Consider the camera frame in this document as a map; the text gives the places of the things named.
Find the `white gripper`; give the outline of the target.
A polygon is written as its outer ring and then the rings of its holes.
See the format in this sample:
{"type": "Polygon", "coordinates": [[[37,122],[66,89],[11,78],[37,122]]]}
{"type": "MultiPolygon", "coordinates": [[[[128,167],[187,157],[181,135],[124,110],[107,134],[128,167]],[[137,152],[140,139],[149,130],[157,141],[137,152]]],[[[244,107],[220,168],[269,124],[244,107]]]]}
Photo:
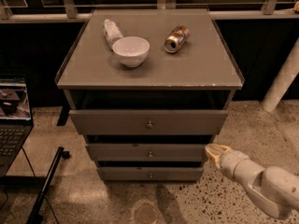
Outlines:
{"type": "Polygon", "coordinates": [[[230,147],[224,145],[206,145],[206,155],[213,165],[218,169],[221,168],[221,172],[224,176],[235,182],[245,182],[249,177],[247,169],[243,167],[243,163],[249,160],[249,156],[241,151],[231,150],[230,147]]]}

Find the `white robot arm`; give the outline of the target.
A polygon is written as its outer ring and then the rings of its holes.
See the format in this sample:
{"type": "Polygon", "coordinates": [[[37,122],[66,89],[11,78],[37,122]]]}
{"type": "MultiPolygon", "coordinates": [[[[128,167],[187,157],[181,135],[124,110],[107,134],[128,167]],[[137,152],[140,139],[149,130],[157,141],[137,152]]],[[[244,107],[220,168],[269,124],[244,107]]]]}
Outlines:
{"type": "Polygon", "coordinates": [[[231,181],[242,186],[249,199],[265,214],[286,219],[299,211],[299,177],[277,166],[262,167],[248,155],[230,147],[208,144],[210,162],[231,181]]]}

